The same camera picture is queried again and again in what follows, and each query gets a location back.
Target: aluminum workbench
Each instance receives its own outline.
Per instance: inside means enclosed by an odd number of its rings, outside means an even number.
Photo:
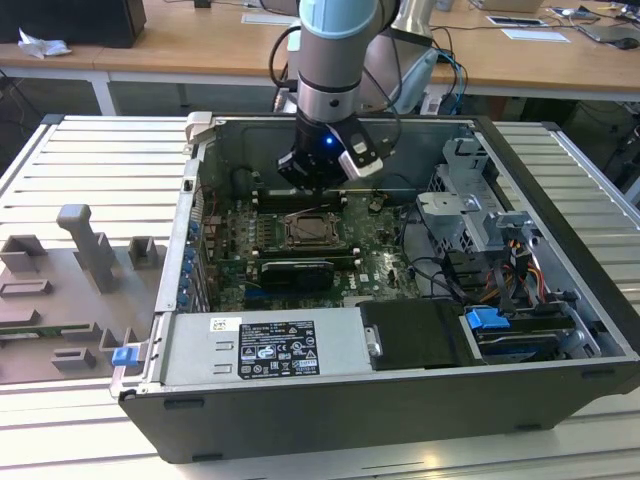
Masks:
[[[55,224],[59,207],[90,202],[92,226],[113,247],[135,235],[166,243],[190,155],[184,121],[69,116],[40,126],[0,180],[0,241],[35,232],[46,248],[68,247]],[[561,132],[497,126],[638,309],[638,212]],[[501,187],[517,203],[509,186]],[[173,466],[111,398],[109,382],[0,385],[2,478],[640,477],[640,391],[597,400],[551,431]]]

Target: white paper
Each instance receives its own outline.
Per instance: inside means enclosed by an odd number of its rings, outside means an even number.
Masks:
[[[27,55],[42,60],[45,56],[66,55],[71,49],[62,40],[40,40],[27,35],[20,29],[20,41],[18,46]]]
[[[536,32],[533,30],[518,30],[511,28],[503,28],[502,31],[511,40],[571,43],[571,41],[567,37],[558,32]]]

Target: blue latch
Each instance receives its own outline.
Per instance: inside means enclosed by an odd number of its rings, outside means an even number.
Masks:
[[[111,365],[114,367],[137,367],[140,347],[118,347],[113,351]]]
[[[509,328],[509,320],[498,314],[497,308],[474,308],[466,314],[472,330],[476,328]]]

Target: laptop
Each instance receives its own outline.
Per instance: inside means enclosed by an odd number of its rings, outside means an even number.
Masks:
[[[578,25],[577,27],[580,31],[600,43],[615,42],[623,38],[635,38],[640,42],[640,30],[637,28],[595,25]]]

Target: motherboard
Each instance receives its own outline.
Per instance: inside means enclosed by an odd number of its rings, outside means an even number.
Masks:
[[[387,199],[281,192],[211,205],[204,254],[212,309],[354,307],[420,297],[399,244],[406,208]]]

